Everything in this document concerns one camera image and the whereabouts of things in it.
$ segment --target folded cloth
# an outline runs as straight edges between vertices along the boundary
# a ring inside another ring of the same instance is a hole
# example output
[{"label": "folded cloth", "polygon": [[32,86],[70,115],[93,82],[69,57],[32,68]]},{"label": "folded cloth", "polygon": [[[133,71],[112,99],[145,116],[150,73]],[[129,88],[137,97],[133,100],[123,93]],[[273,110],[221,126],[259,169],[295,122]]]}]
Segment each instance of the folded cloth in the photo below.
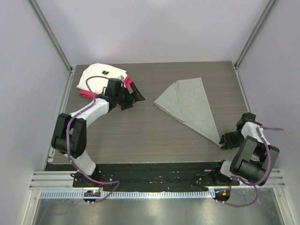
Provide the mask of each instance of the folded cloth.
[{"label": "folded cloth", "polygon": [[[77,88],[81,90],[89,91],[86,86],[85,81],[91,76],[104,76],[107,78],[118,78],[122,81],[125,81],[127,78],[126,71],[123,69],[119,69],[110,65],[96,63],[90,65],[88,68],[84,70],[82,76],[80,78],[79,84]],[[89,87],[93,91],[93,93],[101,94],[104,87],[107,87],[108,80],[103,78],[94,78],[89,80]]]},{"label": "folded cloth", "polygon": [[154,104],[220,146],[220,137],[201,78],[175,81]]},{"label": "folded cloth", "polygon": [[[132,82],[132,80],[130,80],[130,75],[127,74],[127,77],[124,80],[124,84],[125,84],[125,86],[127,87],[128,90],[130,90],[130,84],[131,84],[131,82]],[[84,98],[93,99],[92,94],[88,90],[80,90],[79,91],[79,95],[82,96],[82,97],[84,97]]]}]

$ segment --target red cloth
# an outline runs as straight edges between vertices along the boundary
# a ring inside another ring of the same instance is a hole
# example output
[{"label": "red cloth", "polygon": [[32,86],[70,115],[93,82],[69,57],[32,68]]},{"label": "red cloth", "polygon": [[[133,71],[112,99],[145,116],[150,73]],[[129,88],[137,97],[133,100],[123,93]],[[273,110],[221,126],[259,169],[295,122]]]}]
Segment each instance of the red cloth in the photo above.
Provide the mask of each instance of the red cloth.
[{"label": "red cloth", "polygon": [[[126,85],[126,87],[127,87],[128,90],[130,90],[130,88],[131,88],[130,87],[131,82],[132,82],[132,80],[130,80],[130,75],[127,74],[127,77],[124,80],[124,84]],[[84,98],[89,98],[89,99],[93,100],[92,94],[89,91],[87,91],[87,90],[80,90],[79,91],[79,95],[82,96],[82,97],[84,97]]]}]

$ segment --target white wall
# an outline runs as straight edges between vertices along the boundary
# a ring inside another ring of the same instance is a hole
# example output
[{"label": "white wall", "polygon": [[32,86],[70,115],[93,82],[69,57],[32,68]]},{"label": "white wall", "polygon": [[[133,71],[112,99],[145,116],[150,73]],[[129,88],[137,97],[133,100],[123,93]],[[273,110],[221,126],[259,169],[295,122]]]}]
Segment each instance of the white wall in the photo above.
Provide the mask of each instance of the white wall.
[{"label": "white wall", "polygon": [[279,0],[240,67],[251,110],[280,148],[277,166],[300,208],[300,1]]},{"label": "white wall", "polygon": [[268,0],[37,0],[72,65],[236,61]]},{"label": "white wall", "polygon": [[1,0],[0,12],[0,224],[19,225],[68,72],[26,0]]}]

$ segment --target stack of folded cloth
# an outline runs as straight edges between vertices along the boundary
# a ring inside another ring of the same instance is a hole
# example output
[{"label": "stack of folded cloth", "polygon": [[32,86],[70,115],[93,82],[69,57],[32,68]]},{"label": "stack of folded cloth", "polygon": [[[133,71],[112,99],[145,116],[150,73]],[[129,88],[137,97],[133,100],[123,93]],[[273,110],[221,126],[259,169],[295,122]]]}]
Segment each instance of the stack of folded cloth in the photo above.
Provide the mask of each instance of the stack of folded cloth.
[{"label": "stack of folded cloth", "polygon": [[[124,85],[130,90],[130,75],[126,74],[126,71],[119,69],[110,65],[96,63],[90,65],[87,69],[84,70],[77,88],[81,89],[79,95],[84,98],[93,99],[92,94],[90,93],[88,87],[85,84],[85,81],[91,76],[104,76],[107,78],[117,78],[124,82]],[[92,92],[96,95],[101,94],[104,88],[107,87],[108,80],[103,78],[92,78],[88,81],[89,87]]]}]

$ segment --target gray towel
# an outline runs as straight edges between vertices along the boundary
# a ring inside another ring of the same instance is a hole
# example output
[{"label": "gray towel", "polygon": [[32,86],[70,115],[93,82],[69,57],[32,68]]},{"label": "gray towel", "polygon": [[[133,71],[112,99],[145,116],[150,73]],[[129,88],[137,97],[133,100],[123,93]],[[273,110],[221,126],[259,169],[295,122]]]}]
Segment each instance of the gray towel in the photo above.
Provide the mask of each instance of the gray towel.
[{"label": "gray towel", "polygon": [[220,146],[220,137],[201,78],[175,81],[154,104]]}]

